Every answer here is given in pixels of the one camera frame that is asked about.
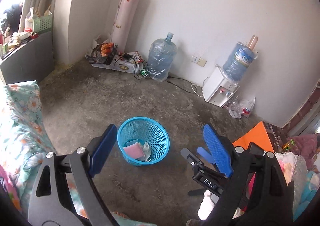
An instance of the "electrical outlet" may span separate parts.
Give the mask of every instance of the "electrical outlet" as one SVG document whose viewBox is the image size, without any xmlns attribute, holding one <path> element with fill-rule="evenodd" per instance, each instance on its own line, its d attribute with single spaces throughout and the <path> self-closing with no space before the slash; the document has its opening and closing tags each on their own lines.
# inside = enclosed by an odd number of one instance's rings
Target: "electrical outlet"
<svg viewBox="0 0 320 226">
<path fill-rule="evenodd" d="M 205 59 L 200 58 L 200 59 L 198 60 L 198 63 L 197 63 L 197 64 L 198 64 L 199 66 L 201 66 L 201 67 L 204 67 L 206 63 L 207 63 L 207 61 L 206 61 Z"/>
<path fill-rule="evenodd" d="M 191 61 L 194 62 L 194 63 L 198 63 L 200 57 L 196 56 L 196 55 L 192 55 L 192 58 L 191 58 Z"/>
</svg>

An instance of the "pink roll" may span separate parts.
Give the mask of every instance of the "pink roll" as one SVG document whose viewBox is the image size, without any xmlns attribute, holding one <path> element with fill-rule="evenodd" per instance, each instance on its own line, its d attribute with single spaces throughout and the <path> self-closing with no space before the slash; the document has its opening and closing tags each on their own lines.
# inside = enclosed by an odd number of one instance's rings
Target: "pink roll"
<svg viewBox="0 0 320 226">
<path fill-rule="evenodd" d="M 124 52 L 138 2 L 139 0 L 120 0 L 119 2 L 111 33 L 111 42 L 119 52 Z"/>
</svg>

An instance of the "gray floor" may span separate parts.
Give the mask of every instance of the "gray floor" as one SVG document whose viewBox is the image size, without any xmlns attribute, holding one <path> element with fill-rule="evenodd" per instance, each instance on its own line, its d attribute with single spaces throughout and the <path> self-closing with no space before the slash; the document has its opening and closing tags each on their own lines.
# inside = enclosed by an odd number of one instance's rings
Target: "gray floor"
<svg viewBox="0 0 320 226">
<path fill-rule="evenodd" d="M 173 82 L 190 89 L 183 81 Z M 202 197 L 187 196 L 199 186 L 180 150 L 204 146 L 203 125 L 213 124 L 218 133 L 234 141 L 259 121 L 254 116 L 233 119 L 225 109 L 172 84 L 136 80 L 132 74 L 91 67 L 86 60 L 52 84 L 42 84 L 41 100 L 46 131 L 60 154 L 86 146 L 110 123 L 119 127 L 134 116 L 146 116 L 164 126 L 171 144 L 164 160 L 134 167 L 115 145 L 102 172 L 93 179 L 110 210 L 158 226 L 185 225 L 197 218 Z"/>
</svg>

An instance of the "silver bolt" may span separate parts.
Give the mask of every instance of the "silver bolt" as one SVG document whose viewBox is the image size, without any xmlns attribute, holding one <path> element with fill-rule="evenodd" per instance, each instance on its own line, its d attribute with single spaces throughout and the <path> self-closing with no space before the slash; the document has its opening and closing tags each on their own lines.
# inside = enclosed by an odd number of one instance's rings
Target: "silver bolt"
<svg viewBox="0 0 320 226">
<path fill-rule="evenodd" d="M 53 157 L 53 152 L 49 152 L 49 153 L 47 153 L 46 157 L 47 157 L 47 158 L 51 158 L 51 157 Z"/>
<path fill-rule="evenodd" d="M 244 149 L 243 149 L 241 146 L 237 146 L 237 147 L 235 148 L 235 151 L 236 151 L 237 153 L 243 153 L 243 152 L 244 152 Z"/>
<path fill-rule="evenodd" d="M 275 154 L 272 153 L 272 152 L 267 152 L 267 157 L 269 157 L 269 158 L 274 158 L 274 157 L 275 157 Z"/>
<path fill-rule="evenodd" d="M 77 153 L 84 153 L 85 152 L 85 148 L 84 147 L 79 147 L 77 149 Z"/>
</svg>

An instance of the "water bottle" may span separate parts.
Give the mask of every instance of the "water bottle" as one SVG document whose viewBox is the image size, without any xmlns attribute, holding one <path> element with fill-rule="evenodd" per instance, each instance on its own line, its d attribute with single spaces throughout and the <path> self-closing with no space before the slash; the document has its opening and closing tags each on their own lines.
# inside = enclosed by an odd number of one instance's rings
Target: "water bottle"
<svg viewBox="0 0 320 226">
<path fill-rule="evenodd" d="M 258 37 L 252 36 L 248 45 L 238 42 L 222 67 L 223 73 L 233 81 L 241 80 L 256 55 L 252 52 Z"/>
<path fill-rule="evenodd" d="M 172 61 L 177 54 L 177 46 L 171 41 L 173 33 L 167 38 L 155 40 L 149 50 L 149 74 L 156 81 L 165 81 L 168 77 Z"/>
</svg>

